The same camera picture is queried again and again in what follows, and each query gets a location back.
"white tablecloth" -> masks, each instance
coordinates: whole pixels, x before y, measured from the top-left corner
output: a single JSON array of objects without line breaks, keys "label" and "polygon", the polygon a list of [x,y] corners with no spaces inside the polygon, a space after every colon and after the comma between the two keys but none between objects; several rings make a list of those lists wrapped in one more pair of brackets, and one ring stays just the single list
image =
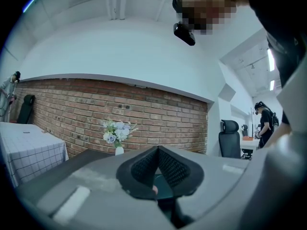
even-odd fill
[{"label": "white tablecloth", "polygon": [[12,183],[18,186],[68,159],[66,144],[35,125],[0,122],[0,147]]}]

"person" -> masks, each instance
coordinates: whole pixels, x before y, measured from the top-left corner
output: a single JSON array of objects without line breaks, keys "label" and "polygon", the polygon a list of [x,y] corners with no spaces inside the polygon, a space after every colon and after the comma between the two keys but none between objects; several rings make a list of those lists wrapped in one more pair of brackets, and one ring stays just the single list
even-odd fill
[{"label": "person", "polygon": [[259,148],[263,148],[273,134],[272,111],[263,103],[255,104],[256,114],[261,114],[260,132],[257,134]]},{"label": "person", "polygon": [[[208,33],[215,23],[236,12],[238,6],[250,6],[267,32],[268,45],[280,74],[282,87],[306,55],[307,21],[305,0],[178,0],[182,23],[189,30]],[[282,122],[265,147],[289,134],[291,127],[283,113]]]},{"label": "person", "polygon": [[20,81],[20,72],[15,72],[0,86],[0,122],[9,122],[9,103],[17,98],[14,93],[16,81]]}]

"ceiling light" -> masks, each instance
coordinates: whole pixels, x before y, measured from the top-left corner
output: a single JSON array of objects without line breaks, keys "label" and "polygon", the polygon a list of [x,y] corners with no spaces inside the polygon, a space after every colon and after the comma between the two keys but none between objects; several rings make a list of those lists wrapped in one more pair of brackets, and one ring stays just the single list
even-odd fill
[{"label": "ceiling light", "polygon": [[26,10],[30,7],[30,5],[34,2],[35,0],[30,0],[24,7],[23,7],[23,12],[26,12]]},{"label": "ceiling light", "polygon": [[275,60],[273,54],[270,49],[268,49],[269,63],[270,63],[270,71],[275,69]]},{"label": "ceiling light", "polygon": [[274,89],[274,84],[275,84],[275,80],[272,80],[271,85],[270,85],[270,91],[272,91]]}]

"white vase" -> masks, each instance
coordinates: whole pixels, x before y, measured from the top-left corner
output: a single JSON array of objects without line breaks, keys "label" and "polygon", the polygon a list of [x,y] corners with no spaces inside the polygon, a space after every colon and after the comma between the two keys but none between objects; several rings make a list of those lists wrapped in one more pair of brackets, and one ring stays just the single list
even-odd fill
[{"label": "white vase", "polygon": [[115,149],[115,155],[120,155],[124,153],[123,147],[116,147]]}]

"red brick wall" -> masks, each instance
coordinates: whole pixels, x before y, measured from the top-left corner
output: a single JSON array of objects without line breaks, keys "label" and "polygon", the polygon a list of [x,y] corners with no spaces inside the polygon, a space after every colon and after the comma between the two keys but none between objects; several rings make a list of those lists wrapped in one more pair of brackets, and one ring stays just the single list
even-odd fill
[{"label": "red brick wall", "polygon": [[102,140],[102,122],[137,123],[125,151],[155,144],[206,152],[207,104],[181,95],[100,80],[35,80],[18,84],[16,118],[26,94],[36,97],[32,121],[65,140],[70,157],[95,149],[115,152]]}]

